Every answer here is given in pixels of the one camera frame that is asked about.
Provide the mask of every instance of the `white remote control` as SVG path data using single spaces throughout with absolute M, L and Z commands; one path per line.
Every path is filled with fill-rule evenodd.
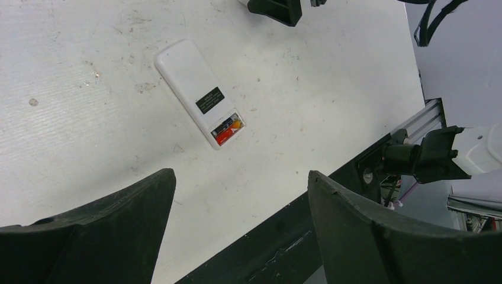
M 242 131 L 242 117 L 193 41 L 169 46 L 155 65 L 215 149 Z

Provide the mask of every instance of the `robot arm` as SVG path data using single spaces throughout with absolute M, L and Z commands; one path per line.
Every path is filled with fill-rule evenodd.
M 502 169 L 502 124 L 492 127 L 457 126 L 433 130 L 421 145 L 389 144 L 383 148 L 387 175 L 414 176 L 418 183 L 470 179 Z
M 488 173 L 502 169 L 502 124 L 492 127 L 464 128 L 455 136 L 452 149 L 458 151 L 453 158 L 468 175 Z

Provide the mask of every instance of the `black cable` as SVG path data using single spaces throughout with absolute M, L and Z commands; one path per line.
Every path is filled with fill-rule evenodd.
M 399 181 L 399 179 L 396 179 L 395 182 L 392 184 L 392 189 L 389 191 L 389 194 L 387 194 L 387 198 L 385 199 L 384 207 L 389 206 L 389 203 L 391 202 L 392 194 L 394 193 L 394 191 L 397 187 L 398 181 Z
M 467 0 L 453 0 L 450 2 L 448 5 L 444 6 L 443 9 L 441 9 L 441 12 L 434 18 L 434 20 L 430 23 L 428 33 L 429 33 L 429 38 L 428 40 L 432 38 L 432 35 L 437 29 L 437 26 L 443 21 L 443 19 L 446 17 L 446 15 L 450 14 L 453 12 L 455 9 L 457 9 L 460 4 L 467 2 Z
M 397 1 L 408 4 L 417 4 L 417 5 L 428 4 L 430 2 L 430 0 L 397 0 Z
M 421 47 L 428 46 L 432 35 L 436 31 L 439 24 L 444 20 L 444 18 L 455 9 L 457 9 L 460 4 L 466 1 L 467 0 L 452 0 L 448 5 L 444 6 L 443 9 L 441 9 L 441 12 L 436 16 L 436 18 L 434 18 L 430 26 L 427 26 L 429 25 L 430 13 L 432 12 L 432 8 L 436 3 L 436 0 L 430 0 L 422 16 L 422 19 L 420 20 L 419 26 L 416 28 L 415 33 L 413 34 L 417 45 Z

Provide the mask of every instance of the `mounting screw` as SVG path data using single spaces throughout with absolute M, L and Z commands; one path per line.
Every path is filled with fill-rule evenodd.
M 373 171 L 370 168 L 365 169 L 362 178 L 367 185 L 370 184 L 373 181 Z

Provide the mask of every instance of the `gray wall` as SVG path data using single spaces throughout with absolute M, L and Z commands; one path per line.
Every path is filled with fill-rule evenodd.
M 438 0 L 435 16 L 450 0 Z M 413 35 L 425 5 L 406 5 Z M 429 47 L 415 48 L 426 98 L 443 98 L 448 125 L 502 122 L 502 1 L 471 0 L 448 15 Z M 452 183 L 454 194 L 502 200 L 502 173 Z

